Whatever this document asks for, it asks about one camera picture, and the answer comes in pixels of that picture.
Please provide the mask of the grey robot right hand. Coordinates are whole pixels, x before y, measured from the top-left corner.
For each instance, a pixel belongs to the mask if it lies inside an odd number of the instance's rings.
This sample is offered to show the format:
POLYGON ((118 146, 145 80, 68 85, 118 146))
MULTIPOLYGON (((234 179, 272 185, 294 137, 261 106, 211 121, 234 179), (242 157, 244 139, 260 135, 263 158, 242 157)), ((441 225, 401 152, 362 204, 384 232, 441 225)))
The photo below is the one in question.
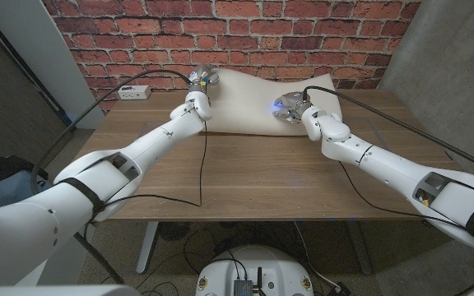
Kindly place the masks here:
POLYGON ((302 92, 290 92, 274 101, 277 110, 272 115, 290 123, 299 123, 303 113, 312 106, 302 92))

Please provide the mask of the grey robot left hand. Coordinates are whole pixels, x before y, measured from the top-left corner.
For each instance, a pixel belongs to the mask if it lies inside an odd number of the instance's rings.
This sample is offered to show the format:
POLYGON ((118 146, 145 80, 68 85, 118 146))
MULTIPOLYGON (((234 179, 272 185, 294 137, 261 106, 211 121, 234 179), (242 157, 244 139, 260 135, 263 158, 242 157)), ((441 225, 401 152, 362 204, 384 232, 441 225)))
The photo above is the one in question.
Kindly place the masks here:
POLYGON ((210 64, 199 64, 189 75, 190 84, 188 91, 206 92, 207 85, 215 85, 220 77, 215 68, 210 64))

